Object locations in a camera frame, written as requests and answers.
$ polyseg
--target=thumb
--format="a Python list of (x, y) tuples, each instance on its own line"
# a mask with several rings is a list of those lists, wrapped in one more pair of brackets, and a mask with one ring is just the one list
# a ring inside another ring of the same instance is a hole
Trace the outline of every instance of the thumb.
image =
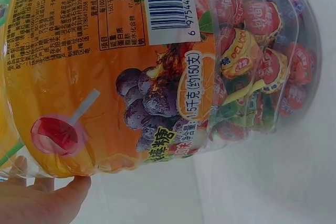
[(91, 186), (90, 177), (75, 177), (66, 187), (50, 194), (50, 200), (56, 205), (59, 223), (70, 223), (77, 216)]

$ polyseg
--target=finger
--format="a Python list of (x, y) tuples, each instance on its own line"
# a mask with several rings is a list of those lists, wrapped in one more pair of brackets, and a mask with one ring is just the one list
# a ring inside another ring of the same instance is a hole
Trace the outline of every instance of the finger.
[(59, 209), (59, 223), (70, 223), (77, 216), (91, 186), (90, 177), (75, 177), (66, 187), (53, 192), (50, 201)]
[(30, 187), (38, 191), (50, 193), (54, 191), (54, 182), (53, 178), (35, 178), (34, 184)]
[(27, 159), (24, 156), (17, 157), (9, 172), (9, 175), (12, 177), (8, 179), (8, 182), (18, 186), (27, 186), (27, 180), (19, 177), (26, 175), (27, 166)]

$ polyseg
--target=red lollipop illustration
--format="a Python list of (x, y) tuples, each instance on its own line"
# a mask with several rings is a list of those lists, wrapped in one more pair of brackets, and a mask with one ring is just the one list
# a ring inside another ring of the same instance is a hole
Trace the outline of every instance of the red lollipop illustration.
[(100, 93), (94, 89), (71, 117), (58, 114), (41, 116), (31, 128), (33, 144), (45, 154), (73, 156), (85, 146), (88, 136), (77, 122)]

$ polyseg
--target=purple grapes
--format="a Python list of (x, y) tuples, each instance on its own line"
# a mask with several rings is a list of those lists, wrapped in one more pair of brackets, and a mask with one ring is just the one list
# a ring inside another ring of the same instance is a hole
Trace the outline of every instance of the purple grapes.
[(183, 126), (185, 124), (188, 124), (188, 121), (186, 119), (183, 119), (183, 118), (179, 119), (175, 123), (175, 125), (173, 127), (173, 131), (175, 131), (178, 135), (182, 135), (183, 134)]
[(151, 144), (153, 140), (148, 140), (143, 137), (139, 138), (137, 143), (137, 152), (149, 151), (151, 149)]
[(142, 129), (144, 124), (151, 118), (143, 107), (142, 99), (135, 100), (124, 114), (125, 124), (133, 129)]
[(129, 68), (122, 71), (116, 80), (118, 94), (125, 97), (131, 88), (138, 85), (140, 74), (141, 71), (137, 68)]
[(178, 115), (176, 98), (176, 91), (161, 88), (148, 92), (143, 99), (143, 105), (149, 115), (160, 115), (165, 118), (171, 118)]
[(141, 94), (145, 95), (150, 90), (153, 80), (148, 76), (147, 72), (155, 69), (155, 67), (149, 67), (143, 70), (140, 74), (138, 87)]
[(142, 137), (153, 141), (154, 135), (157, 132), (159, 126), (168, 128), (169, 126), (168, 126), (167, 118), (164, 118), (162, 116), (153, 116), (143, 126), (142, 133), (141, 133)]
[(131, 105), (137, 99), (143, 99), (143, 95), (140, 93), (138, 86), (134, 86), (125, 95), (124, 100), (125, 100), (126, 107)]

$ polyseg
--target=barcode label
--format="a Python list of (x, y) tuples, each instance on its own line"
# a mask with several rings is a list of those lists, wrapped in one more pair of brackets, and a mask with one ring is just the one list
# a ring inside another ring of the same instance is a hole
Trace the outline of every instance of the barcode label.
[(194, 0), (144, 0), (150, 45), (200, 41)]

